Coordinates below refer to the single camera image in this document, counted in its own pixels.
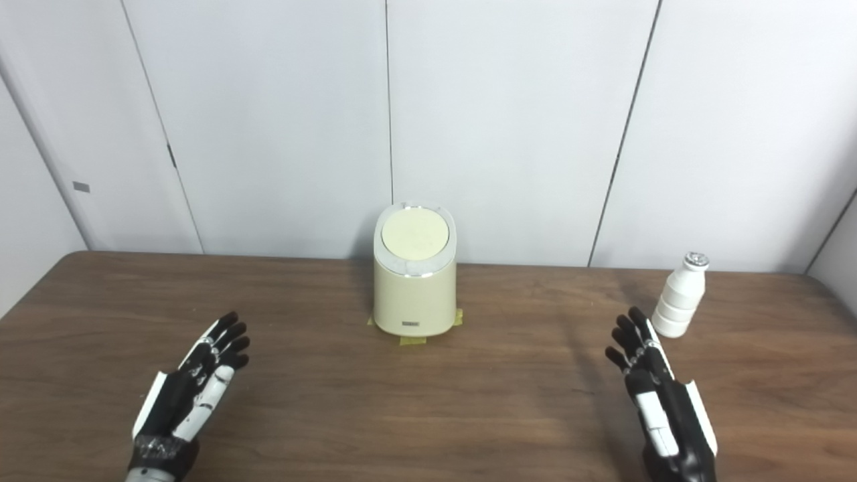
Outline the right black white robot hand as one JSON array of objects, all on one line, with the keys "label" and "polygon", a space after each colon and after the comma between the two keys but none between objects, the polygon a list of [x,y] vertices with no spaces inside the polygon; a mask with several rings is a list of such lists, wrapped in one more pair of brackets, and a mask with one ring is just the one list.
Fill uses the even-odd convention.
[{"label": "right black white robot hand", "polygon": [[639,416],[651,481],[716,481],[718,444],[694,381],[676,380],[651,321],[631,306],[618,315],[607,347]]}]

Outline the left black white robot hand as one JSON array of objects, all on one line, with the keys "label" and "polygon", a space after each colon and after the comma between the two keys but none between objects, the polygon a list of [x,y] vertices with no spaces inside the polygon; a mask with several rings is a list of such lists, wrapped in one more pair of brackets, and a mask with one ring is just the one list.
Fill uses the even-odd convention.
[{"label": "left black white robot hand", "polygon": [[187,478],[202,429],[248,364],[247,329],[235,311],[223,315],[193,342],[177,369],[157,373],[133,425],[127,481]]}]

